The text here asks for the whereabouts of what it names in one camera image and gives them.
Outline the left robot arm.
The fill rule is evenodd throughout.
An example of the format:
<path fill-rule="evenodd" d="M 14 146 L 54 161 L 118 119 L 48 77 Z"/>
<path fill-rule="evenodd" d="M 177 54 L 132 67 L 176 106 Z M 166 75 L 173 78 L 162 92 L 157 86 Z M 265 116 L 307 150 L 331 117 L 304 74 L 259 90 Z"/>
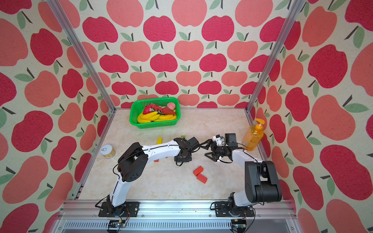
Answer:
<path fill-rule="evenodd" d="M 153 146 L 133 143 L 113 167 L 113 173 L 118 178 L 113 192 L 107 199 L 109 209 L 112 210 L 125 203 L 131 182 L 142 175 L 147 164 L 155 160 L 174 157 L 175 163 L 178 166 L 182 165 L 192 160 L 192 154 L 199 149 L 199 146 L 195 137 L 189 140 L 179 137 Z"/>

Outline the small tin can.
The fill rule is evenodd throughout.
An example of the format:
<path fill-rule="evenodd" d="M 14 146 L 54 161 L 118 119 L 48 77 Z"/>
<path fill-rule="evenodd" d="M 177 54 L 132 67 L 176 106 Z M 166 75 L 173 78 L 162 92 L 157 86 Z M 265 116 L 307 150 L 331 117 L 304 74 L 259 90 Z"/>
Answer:
<path fill-rule="evenodd" d="M 113 146 L 107 144 L 107 145 L 104 145 L 104 146 L 101 147 L 101 149 L 100 149 L 100 153 L 101 153 L 101 155 L 102 155 L 104 158 L 109 159 L 109 158 L 112 158 L 112 157 L 115 156 L 116 151 L 115 151 L 115 149 L 113 148 Z"/>

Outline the aluminium front rail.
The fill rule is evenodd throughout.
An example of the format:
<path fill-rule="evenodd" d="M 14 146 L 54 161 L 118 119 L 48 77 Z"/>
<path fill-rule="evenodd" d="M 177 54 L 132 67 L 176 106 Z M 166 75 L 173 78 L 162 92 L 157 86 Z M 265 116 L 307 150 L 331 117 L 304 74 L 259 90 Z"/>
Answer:
<path fill-rule="evenodd" d="M 301 233 L 289 201 L 256 205 L 243 216 L 217 216 L 215 200 L 130 200 L 136 207 L 103 217 L 96 200 L 66 201 L 52 233 Z"/>

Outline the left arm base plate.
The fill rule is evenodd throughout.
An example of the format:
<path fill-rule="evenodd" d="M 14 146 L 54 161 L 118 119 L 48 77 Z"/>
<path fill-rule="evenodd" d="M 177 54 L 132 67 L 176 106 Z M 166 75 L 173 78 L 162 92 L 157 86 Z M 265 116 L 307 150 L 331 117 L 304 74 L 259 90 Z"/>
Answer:
<path fill-rule="evenodd" d="M 140 202 L 125 202 L 117 207 L 112 207 L 110 202 L 103 202 L 99 208 L 99 217 L 137 217 Z"/>

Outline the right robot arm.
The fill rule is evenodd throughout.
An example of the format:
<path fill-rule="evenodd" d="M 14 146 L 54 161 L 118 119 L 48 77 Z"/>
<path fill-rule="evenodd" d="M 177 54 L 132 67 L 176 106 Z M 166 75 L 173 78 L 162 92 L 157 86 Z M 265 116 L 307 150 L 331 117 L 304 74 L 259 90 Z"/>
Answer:
<path fill-rule="evenodd" d="M 282 200 L 275 164 L 254 158 L 243 144 L 237 142 L 235 134 L 214 136 L 201 143 L 199 148 L 208 150 L 205 157 L 214 162 L 226 164 L 222 159 L 228 157 L 230 163 L 237 163 L 244 169 L 244 189 L 231 193 L 227 200 L 230 214 L 237 216 L 255 204 Z"/>

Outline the right aluminium post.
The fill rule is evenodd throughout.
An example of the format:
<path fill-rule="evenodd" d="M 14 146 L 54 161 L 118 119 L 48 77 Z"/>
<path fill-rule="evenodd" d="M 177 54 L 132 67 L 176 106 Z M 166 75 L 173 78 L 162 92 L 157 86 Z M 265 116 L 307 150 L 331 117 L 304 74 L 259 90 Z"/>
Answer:
<path fill-rule="evenodd" d="M 267 63 L 264 67 L 264 70 L 261 72 L 259 76 L 259 80 L 255 86 L 254 92 L 250 97 L 250 101 L 248 103 L 248 106 L 245 108 L 245 114 L 247 117 L 250 115 L 250 111 L 252 107 L 254 106 L 254 102 L 257 100 L 261 89 L 264 85 L 265 80 L 269 77 L 269 73 L 272 70 L 275 61 L 277 59 L 278 54 L 280 54 L 281 50 L 285 48 L 285 40 L 287 39 L 291 28 L 293 27 L 299 12 L 301 11 L 301 8 L 303 4 L 306 3 L 306 1 L 292 1 L 293 5 L 291 6 L 288 16 L 285 18 L 284 24 L 282 29 L 280 30 L 279 36 L 275 42 L 274 47 L 271 50 L 271 53 L 269 55 L 269 58 L 267 60 Z"/>

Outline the orange soap dispenser bottle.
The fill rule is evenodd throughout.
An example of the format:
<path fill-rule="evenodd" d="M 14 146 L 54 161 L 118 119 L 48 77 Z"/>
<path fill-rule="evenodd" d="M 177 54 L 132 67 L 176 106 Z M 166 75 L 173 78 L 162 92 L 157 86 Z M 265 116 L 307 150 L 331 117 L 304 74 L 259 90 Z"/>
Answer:
<path fill-rule="evenodd" d="M 260 118 L 256 118 L 255 121 L 256 124 L 249 126 L 241 141 L 247 151 L 253 151 L 264 136 L 263 125 L 265 124 L 265 121 Z"/>

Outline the green plastic basket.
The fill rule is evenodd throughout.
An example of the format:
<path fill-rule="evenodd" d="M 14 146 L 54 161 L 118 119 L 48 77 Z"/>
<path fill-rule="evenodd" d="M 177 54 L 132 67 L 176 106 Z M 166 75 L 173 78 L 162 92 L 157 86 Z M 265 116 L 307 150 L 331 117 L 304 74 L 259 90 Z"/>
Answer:
<path fill-rule="evenodd" d="M 174 97 L 139 100 L 132 104 L 129 122 L 140 128 L 173 126 L 181 117 L 179 100 Z"/>

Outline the pink peach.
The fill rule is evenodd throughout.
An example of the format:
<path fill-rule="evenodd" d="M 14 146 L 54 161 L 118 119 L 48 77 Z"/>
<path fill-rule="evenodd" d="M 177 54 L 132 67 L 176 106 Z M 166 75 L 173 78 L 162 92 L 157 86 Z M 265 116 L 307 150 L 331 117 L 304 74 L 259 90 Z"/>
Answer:
<path fill-rule="evenodd" d="M 171 110 L 173 111 L 173 110 L 175 110 L 175 109 L 176 109 L 176 104 L 175 104 L 175 103 L 172 103 L 172 102 L 170 102 L 170 103 L 168 103 L 168 104 L 167 104 L 167 107 L 168 107 L 169 109 L 171 109 Z"/>

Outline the red snack bag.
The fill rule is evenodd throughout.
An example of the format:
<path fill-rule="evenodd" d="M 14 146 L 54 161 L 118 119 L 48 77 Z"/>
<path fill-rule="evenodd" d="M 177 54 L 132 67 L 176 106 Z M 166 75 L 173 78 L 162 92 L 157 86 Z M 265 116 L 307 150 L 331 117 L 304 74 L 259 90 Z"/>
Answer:
<path fill-rule="evenodd" d="M 156 104 L 153 104 L 153 103 L 145 106 L 145 108 L 143 110 L 143 115 L 150 114 L 150 113 L 153 113 L 153 112 L 157 112 L 161 115 L 176 115 L 174 110 L 170 109 L 169 107 L 160 106 L 160 105 L 156 105 Z"/>

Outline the left aluminium post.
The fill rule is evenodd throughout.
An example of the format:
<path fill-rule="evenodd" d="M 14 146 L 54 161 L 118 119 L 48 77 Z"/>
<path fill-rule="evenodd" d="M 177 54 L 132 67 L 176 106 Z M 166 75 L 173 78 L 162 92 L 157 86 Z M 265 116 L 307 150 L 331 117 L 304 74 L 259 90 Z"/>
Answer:
<path fill-rule="evenodd" d="M 116 112 L 116 107 L 114 106 L 112 99 L 110 98 L 102 80 L 100 79 L 100 76 L 95 70 L 88 56 L 88 53 L 84 49 L 84 46 L 82 45 L 72 24 L 70 23 L 68 16 L 64 12 L 62 5 L 59 1 L 47 1 L 47 3 L 50 6 L 54 16 L 58 20 L 59 24 L 61 25 L 62 29 L 64 30 L 65 34 L 67 35 L 67 38 L 71 41 L 72 46 L 74 47 L 75 51 L 77 52 L 77 55 L 81 59 L 85 69 L 93 79 L 96 87 L 98 88 L 98 91 L 107 103 L 110 113 L 114 115 Z"/>

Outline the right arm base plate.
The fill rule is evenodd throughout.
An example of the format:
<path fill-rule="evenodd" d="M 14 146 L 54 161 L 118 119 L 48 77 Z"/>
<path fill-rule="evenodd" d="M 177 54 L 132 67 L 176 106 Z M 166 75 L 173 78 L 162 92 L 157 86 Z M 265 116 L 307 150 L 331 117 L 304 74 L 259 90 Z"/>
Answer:
<path fill-rule="evenodd" d="M 237 207 L 224 201 L 213 202 L 210 206 L 210 210 L 215 212 L 216 217 L 245 218 L 255 216 L 253 208 L 246 206 Z"/>

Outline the aluminium post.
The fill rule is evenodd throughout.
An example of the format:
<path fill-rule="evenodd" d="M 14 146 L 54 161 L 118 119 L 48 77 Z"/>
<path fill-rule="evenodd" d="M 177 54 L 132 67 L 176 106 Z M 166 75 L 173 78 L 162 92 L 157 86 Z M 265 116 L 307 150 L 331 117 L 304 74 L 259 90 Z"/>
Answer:
<path fill-rule="evenodd" d="M 110 98 L 102 80 L 100 79 L 100 76 L 95 70 L 88 56 L 88 53 L 84 49 L 84 46 L 82 45 L 72 24 L 70 23 L 68 16 L 64 12 L 62 5 L 59 1 L 47 1 L 47 3 L 50 6 L 54 16 L 58 20 L 59 24 L 61 25 L 62 29 L 64 30 L 65 34 L 67 35 L 67 38 L 71 41 L 72 46 L 74 47 L 75 51 L 77 52 L 77 55 L 81 59 L 85 69 L 93 79 L 96 87 L 98 88 L 98 91 L 107 103 L 110 113 L 114 115 L 116 112 L 116 107 L 114 106 L 112 99 Z"/>
<path fill-rule="evenodd" d="M 264 70 L 261 72 L 259 76 L 259 80 L 255 86 L 254 92 L 250 97 L 250 101 L 248 103 L 248 106 L 245 108 L 245 114 L 247 117 L 250 115 L 250 111 L 252 107 L 254 106 L 254 102 L 257 100 L 261 89 L 264 85 L 265 80 L 269 77 L 269 73 L 272 70 L 275 61 L 277 59 L 278 54 L 280 54 L 281 50 L 285 48 L 285 40 L 287 39 L 291 28 L 293 27 L 299 12 L 301 11 L 301 8 L 303 4 L 306 3 L 306 1 L 292 1 L 293 5 L 291 6 L 288 16 L 285 18 L 284 24 L 282 29 L 280 30 L 279 36 L 275 42 L 274 47 L 271 50 L 271 53 L 269 55 L 269 58 L 267 60 L 267 63 L 264 67 Z"/>

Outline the yellow banana bunch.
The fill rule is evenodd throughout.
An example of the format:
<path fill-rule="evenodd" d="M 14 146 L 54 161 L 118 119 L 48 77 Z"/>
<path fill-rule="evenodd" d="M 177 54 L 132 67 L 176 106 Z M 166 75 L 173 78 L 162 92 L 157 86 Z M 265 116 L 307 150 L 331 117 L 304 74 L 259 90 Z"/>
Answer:
<path fill-rule="evenodd" d="M 142 113 L 138 116 L 138 123 L 151 123 L 161 121 L 171 121 L 177 119 L 177 115 L 161 115 L 157 112 L 143 115 Z"/>

